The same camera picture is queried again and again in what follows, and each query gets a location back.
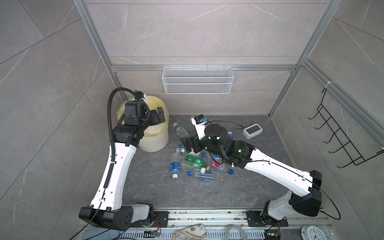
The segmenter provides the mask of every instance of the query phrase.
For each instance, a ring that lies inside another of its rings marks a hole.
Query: zip tie
[[[324,87],[324,88],[326,88],[326,87],[328,86],[328,84],[330,84],[330,83],[335,83],[335,82],[332,82],[332,81],[328,81],[328,83],[325,85],[325,87]]]

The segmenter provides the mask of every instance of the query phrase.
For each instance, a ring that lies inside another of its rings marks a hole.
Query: wire mesh basket
[[[230,93],[233,71],[230,67],[166,67],[162,80],[166,94]]]

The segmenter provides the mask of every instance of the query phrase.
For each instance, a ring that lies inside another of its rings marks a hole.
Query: bottle label
[[[172,170],[179,170],[180,171],[181,170],[180,163],[178,163],[178,162],[171,163],[169,166],[169,170],[170,171],[172,171]]]
[[[220,169],[220,164],[218,164],[218,163],[216,163],[216,162],[214,162],[214,161],[212,161],[212,164],[211,164],[211,166],[212,167],[216,167],[217,169]]]

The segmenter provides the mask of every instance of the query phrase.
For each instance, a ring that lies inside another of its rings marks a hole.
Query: black cable
[[[111,106],[112,106],[113,96],[120,90],[127,91],[127,92],[131,93],[135,98],[138,98],[137,94],[134,91],[132,91],[128,88],[122,88],[122,87],[113,89],[111,94],[109,95],[108,104],[107,104],[107,125],[108,125],[109,141],[111,142],[111,162],[114,162],[115,157],[116,157],[115,139],[113,136],[112,120],[111,120]],[[109,180],[111,179],[114,165],[115,165],[114,163],[111,163],[109,165],[107,177],[105,179],[104,186],[103,186],[104,189],[106,189],[109,185]]]
[[[293,172],[293,173],[296,174],[297,176],[300,176],[300,177],[303,178],[303,176],[301,176],[301,175],[298,174],[297,172],[294,172],[294,171],[292,171],[292,170],[290,170],[290,169],[288,169],[288,168],[286,168],[286,167],[283,167],[283,166],[281,166],[281,165],[279,165],[279,164],[277,164],[277,163],[274,163],[274,162],[270,162],[270,161],[267,161],[267,160],[255,160],[255,161],[251,161],[251,162],[268,162],[268,163],[272,163],[272,164],[275,164],[275,165],[277,165],[277,166],[279,166],[279,167],[282,167],[282,168],[284,168],[284,169],[286,169],[286,170],[288,170],[288,171],[290,171],[290,172]],[[241,165],[241,164],[247,164],[247,163],[249,163],[249,162],[239,163],[239,164],[236,164],[235,166],[238,166],[238,165]],[[331,218],[333,218],[333,219],[340,220],[340,219],[341,219],[340,211],[339,211],[339,209],[337,208],[336,204],[332,201],[332,199],[330,198],[330,196],[328,196],[328,194],[327,194],[323,189],[321,189],[319,186],[317,186],[316,184],[314,184],[314,183],[311,182],[311,181],[309,181],[309,182],[312,183],[312,185],[316,186],[320,191],[322,191],[322,192],[329,198],[329,200],[330,200],[330,201],[332,202],[332,204],[335,206],[336,211],[337,211],[337,213],[339,214],[339,218],[332,217],[332,216],[326,214],[325,212],[323,212],[323,211],[321,211],[321,210],[319,210],[319,212],[322,212],[322,213],[324,213],[325,215],[327,215],[327,216],[329,216],[329,217],[331,217]]]
[[[236,122],[231,122],[231,121],[221,121],[221,120],[207,121],[207,123],[211,123],[211,122],[230,122],[230,123],[234,123],[234,124],[236,124],[236,125],[239,125],[240,127],[244,127],[244,126],[241,125],[241,124],[238,124],[238,123],[236,123]]]
[[[127,230],[133,225],[133,223],[127,228]],[[125,230],[124,232],[122,232],[119,236],[121,236],[123,233],[125,233],[127,230]],[[119,236],[115,237],[114,239],[112,240],[115,240],[115,239],[120,239]],[[125,239],[129,239],[129,238],[125,238]],[[133,238],[130,238],[130,239],[133,239]],[[136,239],[134,239],[136,240]]]
[[[228,130],[228,131],[226,131],[226,132],[222,132],[222,133],[220,133],[220,135],[221,135],[221,134],[224,134],[224,133],[227,133],[227,132],[232,132],[232,131],[235,131],[235,130],[244,129],[244,128],[245,128],[245,127],[241,127],[241,128],[236,128],[236,129]]]
[[[99,235],[101,235],[101,234],[103,234],[103,233],[105,233],[105,232],[108,232],[109,230],[110,230],[110,229],[107,229],[107,230],[105,230],[104,232],[101,232],[101,233],[99,233],[99,234],[96,234],[96,235],[93,236],[93,237],[87,238],[86,240],[89,240],[89,239],[91,239],[91,238],[97,237],[97,236],[99,236]]]
[[[76,235],[78,235],[81,231],[83,231],[84,230],[84,228],[86,227],[86,226],[88,226],[88,224],[93,220],[93,218],[96,216],[96,214],[97,214],[97,212],[99,211],[99,209],[100,209],[100,207],[101,207],[101,204],[102,204],[103,202],[100,202],[100,205],[99,205],[99,208],[96,210],[96,212],[95,212],[95,214],[93,215],[93,217],[89,220],[89,222],[80,230],[80,231],[78,231],[75,235],[73,235],[71,238],[70,238],[70,240],[72,240],[74,237],[76,237]]]

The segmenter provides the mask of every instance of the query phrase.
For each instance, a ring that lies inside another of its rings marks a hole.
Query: plastic bottle
[[[181,168],[180,168],[180,156],[177,153],[172,153],[170,156],[169,171],[172,174],[173,179],[178,178]]]
[[[199,166],[200,168],[204,167],[204,168],[207,168],[208,165],[205,164],[205,162],[203,162],[203,160],[191,155],[191,154],[188,154],[187,158],[185,159],[189,162],[192,162],[194,165],[196,166]]]
[[[176,148],[176,153],[183,155],[186,153],[185,148],[183,148],[183,145],[180,145],[178,148]]]
[[[222,162],[221,158],[219,158],[216,155],[212,155],[212,157],[217,161],[217,162]],[[224,164],[218,164],[217,162],[211,160],[210,165],[214,167],[214,169],[217,169],[220,172],[223,172],[225,170],[225,165]]]
[[[228,132],[228,136],[229,138],[231,139],[231,141],[233,140],[233,137],[232,137],[232,132]]]
[[[208,174],[208,173],[203,174],[201,172],[195,173],[195,177],[198,177],[199,181],[204,181],[204,182],[210,182],[211,179],[215,179],[213,174]]]
[[[185,130],[185,128],[180,126],[177,122],[173,124],[173,127],[176,129],[176,133],[179,137],[188,137],[189,136],[189,133],[187,132],[187,130]]]

